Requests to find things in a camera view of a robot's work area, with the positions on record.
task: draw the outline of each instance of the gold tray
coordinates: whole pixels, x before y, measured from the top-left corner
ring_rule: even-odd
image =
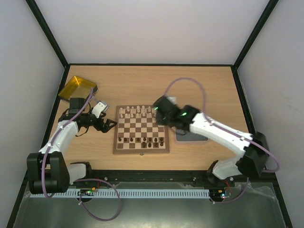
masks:
[[[95,95],[98,91],[96,83],[90,82],[79,76],[74,76],[58,95],[62,100],[67,102],[70,101],[71,97],[87,98],[90,95],[92,87],[93,94]]]

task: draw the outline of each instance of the white corner wall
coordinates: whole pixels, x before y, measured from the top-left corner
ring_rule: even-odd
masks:
[[[239,68],[256,129],[281,162],[277,178],[295,228],[304,223],[303,9],[302,0],[279,1]]]
[[[268,0],[37,0],[69,63],[233,64]]]
[[[25,0],[1,1],[0,21],[0,227],[6,227],[63,67]]]

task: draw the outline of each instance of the wooden chessboard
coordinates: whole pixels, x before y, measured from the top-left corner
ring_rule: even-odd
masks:
[[[116,107],[113,154],[169,153],[167,126],[156,124],[152,105]]]

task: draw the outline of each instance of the black frame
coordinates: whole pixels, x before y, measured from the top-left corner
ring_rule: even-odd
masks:
[[[32,10],[35,18],[37,19],[39,25],[41,26],[42,30],[44,31],[46,37],[48,38],[51,46],[53,47],[55,53],[57,54],[59,60],[61,61],[63,67],[65,68],[62,80],[58,89],[58,92],[64,87],[67,79],[68,72],[70,70],[70,66],[195,66],[195,67],[231,67],[231,71],[233,74],[233,78],[235,81],[235,85],[237,88],[237,93],[240,99],[240,103],[243,109],[245,121],[247,124],[248,131],[254,134],[255,128],[252,122],[252,117],[250,114],[250,110],[246,101],[246,97],[243,91],[242,84],[240,82],[240,78],[238,75],[238,68],[242,61],[244,60],[246,54],[250,50],[252,44],[256,40],[259,32],[263,28],[264,24],[266,23],[268,17],[270,16],[271,12],[275,8],[276,4],[279,0],[269,0],[266,8],[264,9],[262,15],[260,16],[257,24],[255,25],[253,31],[251,32],[247,42],[245,43],[244,47],[242,48],[237,60],[235,61],[234,65],[227,65],[227,64],[69,64],[62,53],[58,43],[55,40],[50,28],[47,25],[38,5],[36,4],[35,0],[26,0],[28,6]],[[58,110],[58,106],[60,103],[60,98],[56,96],[55,103],[50,115],[50,119],[46,128],[46,132],[42,141],[42,146],[44,146],[50,137],[51,129],[53,123],[55,121],[56,113]],[[93,175],[95,177],[99,177],[104,179],[107,177],[108,181],[111,183],[116,183],[118,181],[136,181],[136,182],[181,182],[191,184],[193,186],[200,186],[206,187],[208,189],[213,189],[214,187],[210,185],[206,181],[206,171],[118,171],[118,170],[94,170]],[[246,178],[244,176],[237,176],[235,177],[236,182],[246,182]],[[276,197],[279,200],[279,205],[283,214],[283,218],[285,224],[288,228],[292,228],[292,223],[289,218],[287,208],[284,203],[284,199],[277,182],[276,175],[274,173],[263,173],[261,178],[259,179],[252,179],[252,182],[271,182],[275,189]],[[25,188],[27,185],[28,179],[27,174],[25,174],[24,180],[20,187],[12,214],[10,216],[9,222],[7,227],[13,227],[17,213],[20,207],[20,203],[22,201]]]

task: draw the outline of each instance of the wooden tabletop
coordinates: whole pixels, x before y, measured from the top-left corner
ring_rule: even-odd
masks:
[[[71,66],[67,80],[80,76],[97,83],[96,98],[110,108],[106,118],[115,120],[117,105],[153,104],[163,95],[171,81],[192,77],[203,84],[207,92],[207,114],[232,128],[247,132],[230,67],[220,66]],[[169,91],[179,107],[192,105],[202,108],[199,87],[190,81],[179,81]],[[68,108],[60,101],[52,134],[58,118]],[[113,155],[114,129],[108,133],[91,127],[87,134],[75,137],[66,154],[66,164],[87,161],[98,170],[206,170],[215,160],[224,160],[234,153],[209,140],[203,145],[179,145],[169,132],[170,153],[151,155]]]

